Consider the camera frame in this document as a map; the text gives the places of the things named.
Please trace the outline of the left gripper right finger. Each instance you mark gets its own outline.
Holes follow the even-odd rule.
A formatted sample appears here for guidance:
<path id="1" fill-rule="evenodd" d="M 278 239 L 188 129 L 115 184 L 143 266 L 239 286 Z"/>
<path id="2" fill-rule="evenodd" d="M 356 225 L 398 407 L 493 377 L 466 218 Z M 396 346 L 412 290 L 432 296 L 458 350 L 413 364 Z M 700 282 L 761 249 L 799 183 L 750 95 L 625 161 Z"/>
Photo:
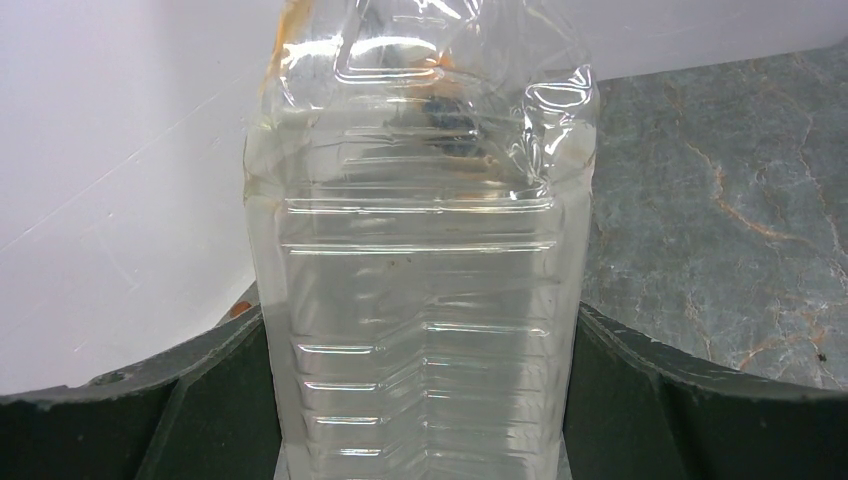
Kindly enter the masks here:
<path id="1" fill-rule="evenodd" d="M 563 422 L 575 479 L 843 479 L 847 396 L 692 356 L 588 305 Z"/>

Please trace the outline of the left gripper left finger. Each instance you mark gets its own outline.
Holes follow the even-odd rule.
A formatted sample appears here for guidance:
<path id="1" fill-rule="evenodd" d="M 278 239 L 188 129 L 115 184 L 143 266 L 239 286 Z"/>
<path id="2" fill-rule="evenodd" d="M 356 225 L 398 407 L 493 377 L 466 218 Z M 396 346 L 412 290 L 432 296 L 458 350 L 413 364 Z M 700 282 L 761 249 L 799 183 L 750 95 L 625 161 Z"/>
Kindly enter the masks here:
<path id="1" fill-rule="evenodd" d="M 1 399 L 5 479 L 272 479 L 282 435 L 252 308 L 79 387 Z"/>

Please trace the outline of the clear plastic bottle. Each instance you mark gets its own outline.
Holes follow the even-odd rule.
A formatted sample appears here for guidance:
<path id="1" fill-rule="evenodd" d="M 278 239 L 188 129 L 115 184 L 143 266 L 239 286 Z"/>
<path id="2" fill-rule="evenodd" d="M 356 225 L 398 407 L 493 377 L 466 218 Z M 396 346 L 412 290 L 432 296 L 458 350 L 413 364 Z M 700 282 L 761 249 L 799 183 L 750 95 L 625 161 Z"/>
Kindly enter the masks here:
<path id="1" fill-rule="evenodd" d="M 244 207 L 291 479 L 554 479 L 598 89 L 557 1 L 286 1 Z"/>

